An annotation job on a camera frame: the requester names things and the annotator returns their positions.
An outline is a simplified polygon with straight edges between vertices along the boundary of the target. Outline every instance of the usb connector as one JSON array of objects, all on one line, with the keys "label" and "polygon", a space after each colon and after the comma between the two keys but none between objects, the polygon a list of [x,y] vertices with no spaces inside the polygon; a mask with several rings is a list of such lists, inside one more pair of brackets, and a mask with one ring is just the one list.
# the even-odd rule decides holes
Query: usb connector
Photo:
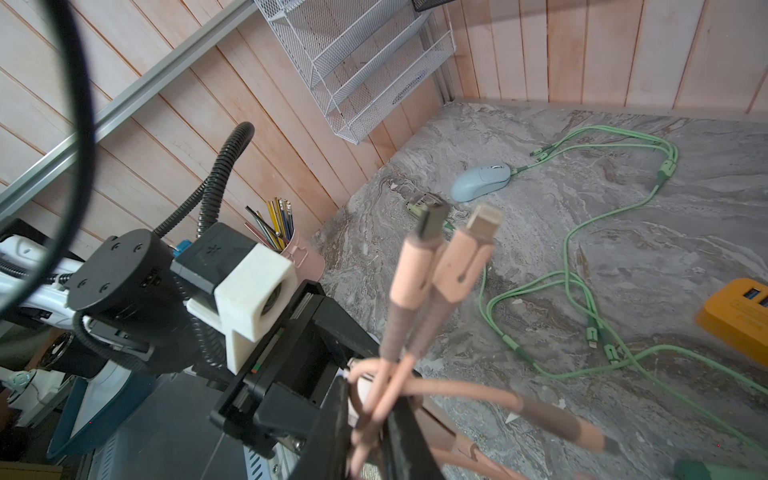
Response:
[{"label": "usb connector", "polygon": [[420,240],[432,240],[442,235],[442,226],[448,218],[451,206],[448,204],[430,205],[422,211],[416,235]]},{"label": "usb connector", "polygon": [[473,234],[486,240],[496,235],[496,230],[504,220],[504,213],[488,204],[479,204],[469,218],[467,229]]}]

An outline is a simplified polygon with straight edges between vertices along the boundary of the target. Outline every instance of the green cable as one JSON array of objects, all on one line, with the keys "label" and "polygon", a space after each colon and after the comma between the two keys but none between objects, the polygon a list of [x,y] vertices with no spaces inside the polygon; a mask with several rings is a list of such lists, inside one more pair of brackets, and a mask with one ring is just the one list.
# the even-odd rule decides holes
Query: green cable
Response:
[{"label": "green cable", "polygon": [[[565,147],[562,149],[558,148],[565,142],[570,140],[571,138],[579,135],[582,132],[589,131],[589,130],[596,130],[596,131],[604,131],[611,134],[619,134],[623,135],[625,137],[633,137],[638,138],[641,140],[646,140],[653,142],[653,144],[580,144],[570,147]],[[611,327],[608,322],[600,317],[598,313],[598,309],[596,307],[594,296],[592,295],[592,292],[589,290],[589,287],[587,284],[574,272],[571,272],[569,260],[568,260],[568,244],[571,240],[571,238],[583,227],[586,227],[587,225],[596,222],[598,220],[604,219],[606,217],[611,217],[613,215],[618,215],[623,212],[633,210],[635,208],[639,208],[647,204],[648,202],[653,199],[653,197],[656,195],[656,192],[658,192],[659,188],[666,182],[671,176],[672,173],[675,171],[677,167],[677,159],[679,157],[679,150],[677,149],[677,146],[672,144],[669,141],[664,140],[663,138],[656,137],[654,135],[644,134],[642,132],[635,132],[635,131],[629,131],[625,130],[623,128],[616,128],[616,127],[609,127],[607,125],[595,125],[591,127],[583,127],[578,128],[575,131],[570,132],[567,134],[563,139],[560,141],[548,145],[547,147],[536,149],[534,152],[531,153],[533,157],[537,158],[537,162],[535,164],[530,164],[525,167],[519,167],[517,169],[514,169],[512,171],[513,174],[518,174],[524,170],[527,170],[528,168],[535,167],[537,165],[543,164],[546,161],[551,160],[554,157],[557,157],[558,155],[563,154],[566,151],[574,150],[577,148],[591,148],[591,147],[642,147],[642,148],[652,148],[654,150],[660,150],[663,151],[667,155],[667,159],[662,164],[661,168],[658,171],[658,180],[657,183],[654,185],[654,187],[651,189],[650,194],[645,197],[643,200],[628,205],[626,207],[618,208],[616,210],[612,210],[606,214],[598,215],[597,217],[591,218],[590,220],[587,220],[579,225],[577,225],[573,230],[568,232],[568,235],[565,237],[563,241],[563,270],[557,270],[551,273],[548,273],[544,276],[541,276],[537,278],[536,280],[533,280],[532,282],[526,283],[523,286],[519,286],[516,289],[509,290],[508,292],[502,293],[500,295],[495,296],[492,298],[488,304],[485,305],[485,308],[483,308],[482,305],[482,297],[485,292],[485,282],[487,279],[487,273],[485,268],[483,269],[483,277],[482,277],[482,284],[480,286],[480,295],[479,295],[479,308],[480,308],[480,314],[483,317],[483,319],[486,321],[486,323],[494,330],[496,333],[502,338],[502,340],[510,347],[512,348],[515,353],[517,353],[523,360],[526,362],[529,362],[537,371],[539,371],[543,376],[549,378],[549,379],[570,379],[578,376],[587,376],[587,375],[594,375],[598,373],[606,373],[606,372],[612,372],[617,369],[622,369],[625,366],[632,365],[641,373],[641,375],[648,378],[651,382],[658,385],[662,390],[664,390],[666,393],[669,393],[676,399],[679,399],[681,402],[683,402],[685,405],[691,407],[694,411],[699,412],[701,415],[704,415],[707,419],[710,421],[716,423],[723,429],[725,429],[727,432],[729,432],[731,435],[737,437],[747,445],[751,446],[753,449],[756,449],[758,452],[760,452],[763,456],[768,457],[768,450],[761,444],[753,441],[743,433],[736,430],[734,427],[729,425],[724,420],[720,419],[713,413],[707,411],[703,407],[699,406],[697,403],[695,403],[693,400],[688,399],[686,396],[680,394],[676,390],[674,390],[672,387],[667,385],[666,383],[662,382],[655,376],[651,375],[650,372],[648,372],[643,366],[640,365],[640,360],[643,358],[653,355],[655,353],[661,352],[661,351],[671,351],[676,352],[685,356],[689,356],[690,358],[693,358],[695,360],[698,360],[705,365],[708,365],[712,368],[715,368],[717,370],[720,370],[721,372],[732,376],[739,382],[744,383],[745,385],[748,385],[749,387],[757,390],[758,392],[761,392],[764,395],[768,395],[768,389],[756,382],[754,382],[751,379],[748,379],[744,375],[729,369],[728,367],[719,364],[718,362],[715,362],[712,359],[708,359],[705,356],[699,355],[698,353],[692,352],[688,349],[684,349],[679,346],[673,346],[673,345],[656,345],[652,346],[651,348],[645,349],[640,353],[633,354],[629,347],[627,347],[626,343],[621,339],[621,337],[618,335],[618,333]],[[563,276],[562,280],[553,280],[549,281],[547,283],[540,284],[544,282],[544,280],[550,279],[553,276]],[[571,294],[571,284],[574,284],[575,286],[578,286],[581,288],[581,292],[584,296],[584,303],[586,306],[581,305]],[[564,285],[565,287],[565,294],[568,298],[568,301],[571,302],[571,304],[576,307],[577,310],[581,311],[585,315],[587,315],[588,319],[590,319],[590,323],[594,321],[594,323],[598,326],[598,331],[600,330],[607,330],[611,337],[618,343],[619,347],[621,348],[621,351],[624,353],[624,355],[627,357],[626,359],[622,361],[617,361],[618,358],[612,359],[609,355],[609,359],[611,360],[611,365],[609,366],[600,366],[596,368],[590,368],[590,369],[582,369],[577,370],[574,372],[566,372],[566,373],[550,373],[546,370],[544,370],[538,362],[536,362],[530,355],[528,355],[527,352],[525,352],[525,349],[523,349],[518,343],[516,343],[509,335],[504,333],[498,325],[496,325],[496,322],[493,320],[493,308],[502,300],[512,298],[515,296],[525,295],[527,293],[533,293],[539,290],[543,290],[546,288],[549,288],[550,286],[554,285]],[[601,340],[604,344],[606,344],[606,353],[608,354],[609,345],[607,344],[607,339],[604,338],[604,336],[601,336]],[[592,338],[591,334],[588,330],[588,338]]]}]

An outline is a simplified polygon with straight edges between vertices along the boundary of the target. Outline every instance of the metal rail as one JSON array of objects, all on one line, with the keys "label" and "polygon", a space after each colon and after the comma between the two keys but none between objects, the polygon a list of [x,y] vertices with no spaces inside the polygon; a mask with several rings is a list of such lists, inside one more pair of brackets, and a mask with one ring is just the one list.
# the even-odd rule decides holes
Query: metal rail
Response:
[{"label": "metal rail", "polygon": [[[216,14],[96,114],[96,141],[106,138],[198,58],[258,11],[254,0],[235,0]],[[75,151],[74,135],[71,135],[8,186],[0,194],[0,220],[15,214],[64,173],[74,163]]]}]

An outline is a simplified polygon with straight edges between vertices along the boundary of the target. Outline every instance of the light blue computer mouse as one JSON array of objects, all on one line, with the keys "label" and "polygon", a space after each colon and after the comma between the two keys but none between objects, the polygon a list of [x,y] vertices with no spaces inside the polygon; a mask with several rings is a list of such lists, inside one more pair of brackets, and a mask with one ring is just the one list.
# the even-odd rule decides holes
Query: light blue computer mouse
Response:
[{"label": "light blue computer mouse", "polygon": [[470,168],[459,175],[451,188],[451,197],[457,202],[469,202],[481,195],[506,187],[511,171],[504,164]]}]

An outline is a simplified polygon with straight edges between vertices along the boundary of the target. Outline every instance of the wire mesh shelf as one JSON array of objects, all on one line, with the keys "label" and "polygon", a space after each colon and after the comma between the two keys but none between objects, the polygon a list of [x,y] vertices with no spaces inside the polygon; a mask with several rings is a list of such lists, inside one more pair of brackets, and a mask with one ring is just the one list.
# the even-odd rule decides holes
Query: wire mesh shelf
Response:
[{"label": "wire mesh shelf", "polygon": [[257,0],[334,133],[358,144],[455,51],[411,0]]}]

